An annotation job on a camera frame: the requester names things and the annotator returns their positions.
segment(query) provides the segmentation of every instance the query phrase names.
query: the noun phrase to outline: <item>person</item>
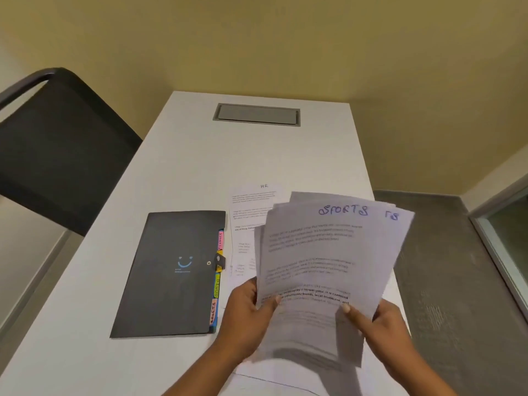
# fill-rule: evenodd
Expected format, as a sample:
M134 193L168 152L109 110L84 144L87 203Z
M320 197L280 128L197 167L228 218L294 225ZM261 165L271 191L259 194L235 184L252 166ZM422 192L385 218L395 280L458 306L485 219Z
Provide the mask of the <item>person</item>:
M255 279L235 288L229 296L215 341L163 396L218 395L236 366L260 345L280 298L268 299L257 309ZM343 304L342 309L363 333L387 372L409 395L456 395L414 348L398 306L382 299L373 319L349 304Z

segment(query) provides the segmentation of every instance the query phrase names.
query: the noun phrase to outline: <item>black chair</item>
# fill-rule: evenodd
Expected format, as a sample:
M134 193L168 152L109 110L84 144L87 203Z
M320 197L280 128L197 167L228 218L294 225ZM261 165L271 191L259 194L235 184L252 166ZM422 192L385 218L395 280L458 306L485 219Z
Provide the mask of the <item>black chair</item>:
M0 110L48 81L0 122L0 195L85 236L142 140L64 68L0 93Z

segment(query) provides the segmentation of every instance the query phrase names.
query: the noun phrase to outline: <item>carpeted floor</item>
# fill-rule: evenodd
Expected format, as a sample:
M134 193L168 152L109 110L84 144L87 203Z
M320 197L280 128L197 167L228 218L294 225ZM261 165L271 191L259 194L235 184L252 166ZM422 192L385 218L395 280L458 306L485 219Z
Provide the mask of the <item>carpeted floor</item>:
M460 395L527 395L528 324L461 200L374 196L416 213L395 273L420 353Z

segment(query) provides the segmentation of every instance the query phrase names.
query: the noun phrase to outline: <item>black folder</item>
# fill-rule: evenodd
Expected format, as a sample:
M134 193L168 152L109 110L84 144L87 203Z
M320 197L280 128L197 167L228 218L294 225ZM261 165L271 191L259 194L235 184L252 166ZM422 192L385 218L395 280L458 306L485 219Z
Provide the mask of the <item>black folder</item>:
M148 215L111 338L214 332L225 217L225 211Z

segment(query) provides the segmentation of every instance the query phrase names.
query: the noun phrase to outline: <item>person's left hand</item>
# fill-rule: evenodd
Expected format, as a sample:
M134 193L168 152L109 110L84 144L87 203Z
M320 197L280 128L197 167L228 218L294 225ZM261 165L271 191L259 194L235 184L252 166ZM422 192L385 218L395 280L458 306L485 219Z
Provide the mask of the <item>person's left hand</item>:
M232 354L241 363L259 347L268 329L273 312L281 302L280 296L268 299L256 308L257 281L244 282L231 292L215 345Z

